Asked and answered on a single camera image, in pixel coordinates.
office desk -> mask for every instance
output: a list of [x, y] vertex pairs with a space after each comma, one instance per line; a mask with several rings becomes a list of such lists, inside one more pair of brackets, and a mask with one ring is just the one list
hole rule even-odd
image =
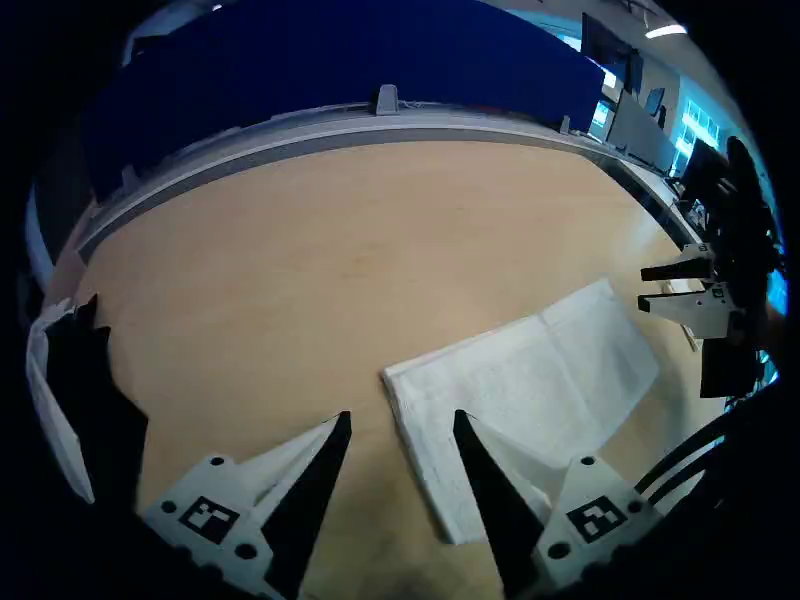
[[675, 253], [585, 158], [413, 142], [323, 152], [193, 189], [97, 248], [121, 389], [150, 417], [139, 507], [210, 452], [243, 460], [353, 412], [306, 597], [500, 598], [488, 544], [437, 538], [379, 372], [608, 276], [661, 374], [602, 450], [636, 480], [721, 410], [700, 355], [637, 312], [639, 268]]

